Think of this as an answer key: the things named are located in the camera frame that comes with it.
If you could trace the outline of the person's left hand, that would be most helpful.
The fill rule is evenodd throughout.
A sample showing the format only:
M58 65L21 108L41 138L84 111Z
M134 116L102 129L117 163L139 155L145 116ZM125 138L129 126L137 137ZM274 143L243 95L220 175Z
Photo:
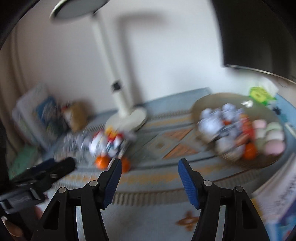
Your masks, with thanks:
M19 212L7 214L1 210L1 219L14 240L31 240L43 210L31 206Z

